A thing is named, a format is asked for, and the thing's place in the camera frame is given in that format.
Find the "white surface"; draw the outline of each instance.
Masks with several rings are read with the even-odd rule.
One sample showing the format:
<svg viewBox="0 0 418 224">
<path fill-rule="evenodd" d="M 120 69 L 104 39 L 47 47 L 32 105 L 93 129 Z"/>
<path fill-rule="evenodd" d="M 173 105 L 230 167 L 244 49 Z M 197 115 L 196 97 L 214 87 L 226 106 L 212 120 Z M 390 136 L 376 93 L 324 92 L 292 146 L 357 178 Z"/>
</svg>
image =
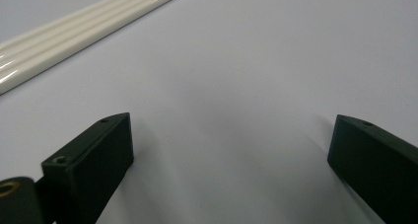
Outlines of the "white surface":
<svg viewBox="0 0 418 224">
<path fill-rule="evenodd" d="M 19 1 L 0 39 L 99 0 Z M 131 112 L 136 161 L 99 223 L 381 223 L 326 154 L 338 113 L 418 144 L 417 7 L 175 0 L 0 97 L 0 179 Z"/>
<path fill-rule="evenodd" d="M 0 95 L 170 0 L 104 0 L 0 43 Z"/>
</svg>

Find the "white rod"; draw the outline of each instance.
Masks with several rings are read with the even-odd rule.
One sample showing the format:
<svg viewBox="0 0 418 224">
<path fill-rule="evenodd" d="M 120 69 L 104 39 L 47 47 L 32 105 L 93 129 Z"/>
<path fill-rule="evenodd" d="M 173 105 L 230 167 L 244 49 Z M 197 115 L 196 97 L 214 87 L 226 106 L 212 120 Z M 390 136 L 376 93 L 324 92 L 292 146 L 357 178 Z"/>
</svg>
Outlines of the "white rod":
<svg viewBox="0 0 418 224">
<path fill-rule="evenodd" d="M 22 47 L 17 45 L 9 48 L 4 51 L 5 56 L 0 59 L 0 65 L 4 65 L 0 69 L 0 73 L 10 70 L 15 65 L 22 65 L 24 62 L 47 50 L 51 50 L 59 44 L 65 43 L 65 41 L 87 30 L 103 25 L 106 21 L 112 21 L 118 15 L 131 10 L 145 1 L 147 0 L 118 0 L 115 4 L 110 5 L 111 8 L 104 8 L 104 11 L 94 12 L 93 15 L 82 15 L 67 23 L 67 25 L 51 29 L 48 33 L 25 41 L 25 44 L 20 44 L 23 45 Z"/>
<path fill-rule="evenodd" d="M 0 44 L 0 94 L 168 1 L 104 0 Z"/>
<path fill-rule="evenodd" d="M 123 5 L 127 1 L 130 0 L 104 0 L 65 18 L 1 43 L 0 52 L 5 56 L 0 58 L 0 65 L 7 63 L 7 58 L 13 57 L 14 54 L 20 53 L 31 47 L 36 47 L 39 43 L 56 37 L 72 28 L 88 24 L 90 22 L 89 20 L 93 18 L 106 16 L 108 11 Z M 0 68 L 0 72 L 5 70 L 4 67 Z"/>
</svg>

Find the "white table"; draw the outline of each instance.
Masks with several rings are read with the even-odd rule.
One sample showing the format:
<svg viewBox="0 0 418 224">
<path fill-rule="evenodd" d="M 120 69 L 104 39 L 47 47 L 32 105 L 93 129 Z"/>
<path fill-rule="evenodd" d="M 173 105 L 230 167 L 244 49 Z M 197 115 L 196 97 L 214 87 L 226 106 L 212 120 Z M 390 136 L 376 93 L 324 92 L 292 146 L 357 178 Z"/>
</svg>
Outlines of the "white table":
<svg viewBox="0 0 418 224">
<path fill-rule="evenodd" d="M 0 0 L 0 41 L 99 0 Z M 98 223 L 382 223 L 326 163 L 338 113 L 418 144 L 418 0 L 174 0 L 0 96 L 0 180 L 130 112 Z"/>
</svg>

